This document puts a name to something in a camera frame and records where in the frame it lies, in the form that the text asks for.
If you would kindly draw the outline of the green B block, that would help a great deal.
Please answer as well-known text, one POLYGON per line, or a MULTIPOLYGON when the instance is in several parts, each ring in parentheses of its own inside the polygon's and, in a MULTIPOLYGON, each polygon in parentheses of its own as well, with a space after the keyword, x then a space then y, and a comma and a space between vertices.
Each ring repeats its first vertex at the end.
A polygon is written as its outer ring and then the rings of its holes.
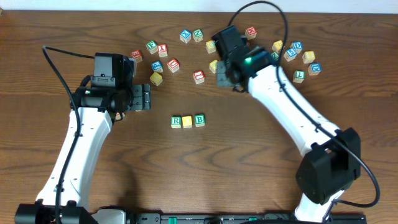
POLYGON ((194 118, 195 118, 195 126, 196 126, 196 127, 203 127, 203 126, 205 126, 205 123, 206 123, 206 121, 205 121, 205 115, 203 115, 203 114, 196 114, 194 118))

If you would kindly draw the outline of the green R block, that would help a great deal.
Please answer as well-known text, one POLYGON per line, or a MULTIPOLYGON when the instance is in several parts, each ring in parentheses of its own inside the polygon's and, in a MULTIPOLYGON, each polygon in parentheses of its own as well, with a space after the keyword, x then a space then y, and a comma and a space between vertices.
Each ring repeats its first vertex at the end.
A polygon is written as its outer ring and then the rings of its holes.
POLYGON ((172 128, 181 128, 182 118, 180 116, 172 116, 170 119, 170 125, 172 128))

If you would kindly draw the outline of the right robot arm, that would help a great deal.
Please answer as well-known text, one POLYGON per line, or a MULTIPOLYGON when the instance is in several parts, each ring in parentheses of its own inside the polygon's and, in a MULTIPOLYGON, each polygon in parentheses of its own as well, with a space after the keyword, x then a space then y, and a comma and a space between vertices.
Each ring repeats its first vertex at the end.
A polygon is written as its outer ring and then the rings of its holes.
POLYGON ((359 135, 352 128, 342 131, 322 116, 288 80, 279 60, 264 47, 250 48, 235 26, 212 40, 221 58, 217 72, 262 103, 303 157, 295 176, 302 198, 294 218, 330 221, 334 204, 361 175, 359 135))

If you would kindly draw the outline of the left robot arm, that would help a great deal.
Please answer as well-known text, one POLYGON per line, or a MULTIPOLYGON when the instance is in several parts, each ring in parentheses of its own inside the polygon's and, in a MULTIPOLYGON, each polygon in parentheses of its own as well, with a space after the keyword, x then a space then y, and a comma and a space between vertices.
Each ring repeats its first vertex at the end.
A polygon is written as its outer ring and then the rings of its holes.
POLYGON ((150 85, 135 85, 136 59, 121 54, 92 56, 94 72, 70 97, 68 131, 53 171, 33 204, 18 206, 16 223, 134 223, 117 206, 88 211, 96 163, 113 124, 127 111, 150 109, 150 85))

